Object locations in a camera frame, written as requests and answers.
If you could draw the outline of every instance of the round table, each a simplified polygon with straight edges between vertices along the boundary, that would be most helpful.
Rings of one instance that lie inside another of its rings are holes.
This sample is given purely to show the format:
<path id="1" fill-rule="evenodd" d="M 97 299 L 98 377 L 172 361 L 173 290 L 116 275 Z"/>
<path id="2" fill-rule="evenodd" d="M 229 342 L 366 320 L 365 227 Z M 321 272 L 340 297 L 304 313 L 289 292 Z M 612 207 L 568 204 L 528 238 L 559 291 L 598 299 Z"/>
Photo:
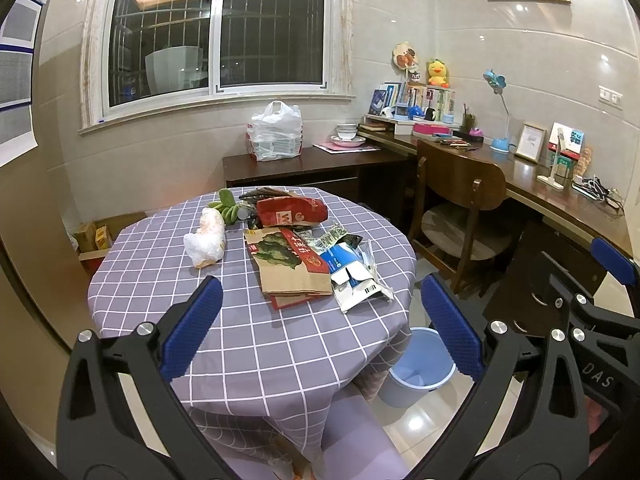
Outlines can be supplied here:
<path id="1" fill-rule="evenodd" d="M 253 188 L 233 189 L 236 199 Z M 324 422 L 334 393 L 355 380 L 372 399 L 406 347 L 415 253 L 386 219 L 315 188 L 287 190 L 322 199 L 329 219 L 370 240 L 394 300 L 370 298 L 343 314 L 332 296 L 275 310 L 262 295 L 244 242 L 245 222 L 227 227 L 221 262 L 195 269 L 183 237 L 199 226 L 217 193 L 197 197 L 121 232 L 95 273 L 88 299 L 104 337 L 157 322 L 209 275 L 222 282 L 223 307 L 188 373 L 172 382 L 191 418 L 212 441 L 271 463 L 281 478 L 288 460 L 271 444 L 284 434 L 312 463 L 322 462 Z M 321 471 L 321 466 L 314 468 Z"/>

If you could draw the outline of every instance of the pink box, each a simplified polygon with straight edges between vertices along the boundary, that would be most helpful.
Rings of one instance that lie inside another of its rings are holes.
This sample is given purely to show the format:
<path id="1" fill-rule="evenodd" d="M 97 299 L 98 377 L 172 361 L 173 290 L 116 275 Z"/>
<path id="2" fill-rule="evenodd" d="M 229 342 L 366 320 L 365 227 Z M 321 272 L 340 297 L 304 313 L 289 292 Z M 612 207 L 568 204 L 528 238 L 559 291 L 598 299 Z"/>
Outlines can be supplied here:
<path id="1" fill-rule="evenodd" d="M 425 135 L 450 134 L 451 128 L 447 128 L 446 126 L 436 126 L 435 124 L 415 123 L 414 132 Z"/>

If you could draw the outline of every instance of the window pane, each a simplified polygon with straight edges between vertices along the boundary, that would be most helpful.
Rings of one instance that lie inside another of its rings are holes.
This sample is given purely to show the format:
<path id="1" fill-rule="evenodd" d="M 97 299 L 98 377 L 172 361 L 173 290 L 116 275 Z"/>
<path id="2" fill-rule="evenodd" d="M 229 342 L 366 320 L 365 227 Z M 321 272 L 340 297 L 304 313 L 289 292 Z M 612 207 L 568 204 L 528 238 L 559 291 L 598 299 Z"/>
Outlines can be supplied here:
<path id="1" fill-rule="evenodd" d="M 209 86 L 210 0 L 116 0 L 109 101 Z"/>
<path id="2" fill-rule="evenodd" d="M 223 0 L 222 86 L 322 84 L 324 0 Z"/>

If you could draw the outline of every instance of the wall switch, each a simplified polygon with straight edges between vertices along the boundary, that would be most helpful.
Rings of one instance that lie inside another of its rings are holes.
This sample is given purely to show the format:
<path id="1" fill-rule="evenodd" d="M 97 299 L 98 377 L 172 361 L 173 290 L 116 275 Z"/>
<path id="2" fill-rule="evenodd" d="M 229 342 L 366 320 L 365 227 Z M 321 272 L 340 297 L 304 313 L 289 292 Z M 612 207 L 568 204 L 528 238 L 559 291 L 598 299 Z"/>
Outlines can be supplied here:
<path id="1" fill-rule="evenodd" d="M 613 106 L 622 110 L 622 94 L 610 90 L 609 88 L 600 87 L 600 97 L 598 99 L 601 103 Z"/>

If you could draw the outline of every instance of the row of books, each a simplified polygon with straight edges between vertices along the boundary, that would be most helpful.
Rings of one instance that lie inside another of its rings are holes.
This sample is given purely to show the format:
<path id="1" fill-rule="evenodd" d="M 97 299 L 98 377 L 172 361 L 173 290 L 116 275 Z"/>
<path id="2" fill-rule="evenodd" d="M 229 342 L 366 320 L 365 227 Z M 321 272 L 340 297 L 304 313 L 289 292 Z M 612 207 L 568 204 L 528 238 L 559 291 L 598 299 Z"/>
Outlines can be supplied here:
<path id="1" fill-rule="evenodd" d="M 369 113 L 381 115 L 384 108 L 391 107 L 395 108 L 396 116 L 405 116 L 406 109 L 413 106 L 425 113 L 431 109 L 430 120 L 441 121 L 445 115 L 454 114 L 456 93 L 420 83 L 384 83 L 374 91 Z"/>

